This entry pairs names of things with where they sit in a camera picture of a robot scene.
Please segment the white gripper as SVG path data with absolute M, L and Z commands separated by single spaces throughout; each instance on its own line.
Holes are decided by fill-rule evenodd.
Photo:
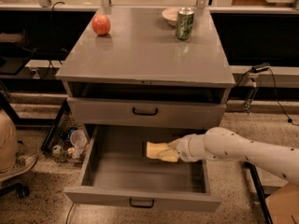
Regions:
M 196 162 L 206 157 L 203 134 L 188 134 L 168 145 L 172 149 L 158 153 L 158 158 L 162 161 L 177 162 L 181 159 L 185 162 Z

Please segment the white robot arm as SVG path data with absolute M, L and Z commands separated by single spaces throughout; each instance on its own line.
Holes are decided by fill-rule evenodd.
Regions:
M 205 134 L 189 134 L 170 143 L 157 153 L 162 161 L 196 162 L 230 159 L 246 161 L 270 174 L 299 185 L 299 149 L 249 140 L 222 127 Z

